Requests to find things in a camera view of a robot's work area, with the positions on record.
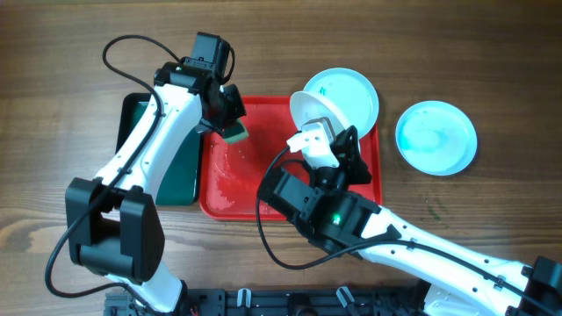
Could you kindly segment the green yellow sponge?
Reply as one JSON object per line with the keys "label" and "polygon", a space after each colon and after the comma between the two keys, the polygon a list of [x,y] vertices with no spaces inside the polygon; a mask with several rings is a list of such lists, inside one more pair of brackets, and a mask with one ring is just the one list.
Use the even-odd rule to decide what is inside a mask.
{"label": "green yellow sponge", "polygon": [[227,144],[234,144],[241,140],[245,140],[249,136],[245,125],[237,119],[232,125],[227,126],[222,134],[222,139]]}

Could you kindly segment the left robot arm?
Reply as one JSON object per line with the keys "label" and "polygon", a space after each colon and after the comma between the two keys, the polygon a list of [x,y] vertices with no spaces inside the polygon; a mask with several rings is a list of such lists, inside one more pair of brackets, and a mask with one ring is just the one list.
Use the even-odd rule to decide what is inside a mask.
{"label": "left robot arm", "polygon": [[187,285],[162,261],[165,236],[155,206],[169,165],[186,136],[217,133],[225,142],[247,137],[246,111],[228,81],[235,55],[218,35],[198,32],[192,53],[174,56],[155,72],[148,107],[115,156],[91,180],[76,177],[66,190],[68,229],[46,267],[47,288],[56,296],[54,261],[64,245],[71,261],[107,277],[138,312],[194,315]]}

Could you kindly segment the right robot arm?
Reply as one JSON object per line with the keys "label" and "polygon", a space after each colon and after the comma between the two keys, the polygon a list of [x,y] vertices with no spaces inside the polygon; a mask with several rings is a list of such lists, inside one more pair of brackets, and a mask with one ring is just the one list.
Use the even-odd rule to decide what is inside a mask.
{"label": "right robot arm", "polygon": [[329,145],[338,166],[314,168],[303,182],[278,154],[256,194],[280,212],[325,256],[309,269],[345,254],[403,270],[462,300],[458,312],[487,315],[559,315],[561,264],[539,256],[531,266],[482,255],[408,224],[389,209],[349,190],[371,181],[359,153],[357,129],[337,134]]}

